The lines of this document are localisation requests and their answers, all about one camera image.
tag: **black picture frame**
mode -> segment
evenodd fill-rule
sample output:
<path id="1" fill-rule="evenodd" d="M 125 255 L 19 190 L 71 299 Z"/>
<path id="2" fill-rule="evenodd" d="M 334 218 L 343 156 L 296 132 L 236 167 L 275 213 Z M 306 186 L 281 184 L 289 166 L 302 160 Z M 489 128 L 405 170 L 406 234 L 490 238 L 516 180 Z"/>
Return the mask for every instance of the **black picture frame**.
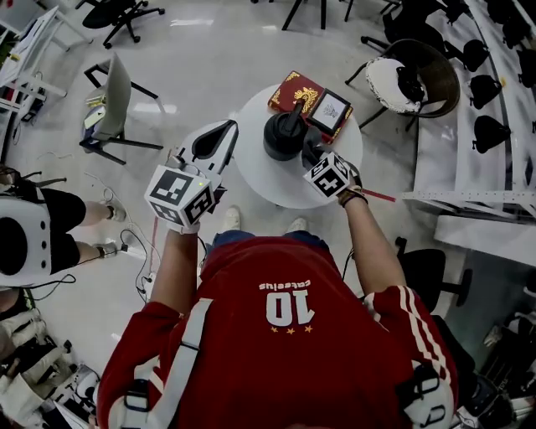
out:
<path id="1" fill-rule="evenodd" d="M 330 128 L 327 125 L 323 124 L 322 122 L 318 121 L 314 118 L 314 114 L 317 111 L 317 108 L 322 104 L 322 100 L 325 96 L 330 95 L 331 97 L 335 98 L 336 100 L 340 101 L 344 104 L 344 109 L 341 112 L 339 118 L 335 122 L 335 125 Z M 348 109 L 350 108 L 352 104 L 349 101 L 344 100 L 341 96 L 338 96 L 333 91 L 330 91 L 329 89 L 325 89 L 320 98 L 318 99 L 315 106 L 311 109 L 311 113 L 309 113 L 309 116 L 307 117 L 307 122 L 309 122 L 311 125 L 314 125 L 317 127 L 320 131 L 325 132 L 329 136 L 333 136 L 337 129 L 341 126 L 341 122 L 344 120 L 344 117 L 348 113 Z"/>

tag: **framed picture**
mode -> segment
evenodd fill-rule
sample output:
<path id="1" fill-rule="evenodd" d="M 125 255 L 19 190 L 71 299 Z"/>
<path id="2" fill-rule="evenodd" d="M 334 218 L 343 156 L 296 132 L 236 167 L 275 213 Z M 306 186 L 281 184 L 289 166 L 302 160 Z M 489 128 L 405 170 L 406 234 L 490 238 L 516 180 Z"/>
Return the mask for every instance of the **framed picture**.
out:
<path id="1" fill-rule="evenodd" d="M 350 103 L 334 92 L 325 89 L 307 120 L 321 131 L 332 136 L 350 108 Z"/>

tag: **red book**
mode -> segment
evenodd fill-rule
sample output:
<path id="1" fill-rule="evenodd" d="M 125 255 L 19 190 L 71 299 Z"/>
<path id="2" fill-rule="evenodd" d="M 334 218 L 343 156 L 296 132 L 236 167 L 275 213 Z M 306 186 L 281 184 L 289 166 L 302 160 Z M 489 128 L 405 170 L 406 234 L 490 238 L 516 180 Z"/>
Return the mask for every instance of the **red book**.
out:
<path id="1" fill-rule="evenodd" d="M 306 102 L 301 112 L 303 119 L 307 120 L 309 114 L 311 113 L 313 107 L 317 103 L 318 99 L 321 97 L 324 92 L 319 84 L 308 79 L 301 73 L 297 71 L 292 71 L 283 81 L 283 83 L 277 88 L 276 92 L 268 100 L 268 106 L 275 111 L 292 111 L 296 100 L 305 98 Z M 337 138 L 338 133 L 344 127 L 346 120 L 352 114 L 353 108 L 350 107 L 341 122 L 340 127 L 335 131 L 333 136 L 322 133 L 322 140 L 327 144 L 332 144 L 335 138 Z"/>

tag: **white box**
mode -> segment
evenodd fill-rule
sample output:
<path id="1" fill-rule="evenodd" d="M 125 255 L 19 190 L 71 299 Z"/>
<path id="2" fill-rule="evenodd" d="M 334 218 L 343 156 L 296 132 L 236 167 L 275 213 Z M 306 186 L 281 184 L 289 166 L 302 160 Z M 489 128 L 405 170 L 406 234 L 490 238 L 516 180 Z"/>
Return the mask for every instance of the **white box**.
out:
<path id="1" fill-rule="evenodd" d="M 157 217 L 185 227 L 197 223 L 215 203 L 209 179 L 163 165 L 152 175 L 145 199 Z"/>
<path id="2" fill-rule="evenodd" d="M 350 184 L 349 170 L 344 165 L 344 160 L 335 152 L 330 152 L 303 178 L 327 199 L 337 195 Z"/>

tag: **kettle handle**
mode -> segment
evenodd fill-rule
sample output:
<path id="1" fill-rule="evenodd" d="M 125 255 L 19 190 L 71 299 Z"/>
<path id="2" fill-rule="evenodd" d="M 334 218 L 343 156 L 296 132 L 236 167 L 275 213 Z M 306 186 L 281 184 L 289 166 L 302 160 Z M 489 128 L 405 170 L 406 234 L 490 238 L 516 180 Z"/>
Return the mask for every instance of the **kettle handle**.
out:
<path id="1" fill-rule="evenodd" d="M 294 110 L 291 112 L 291 114 L 287 117 L 285 123 L 283 124 L 283 129 L 286 132 L 294 132 L 294 128 L 296 128 L 296 125 L 298 123 L 298 118 L 300 117 L 303 106 L 305 101 L 301 98 L 296 102 L 296 105 L 294 106 Z"/>

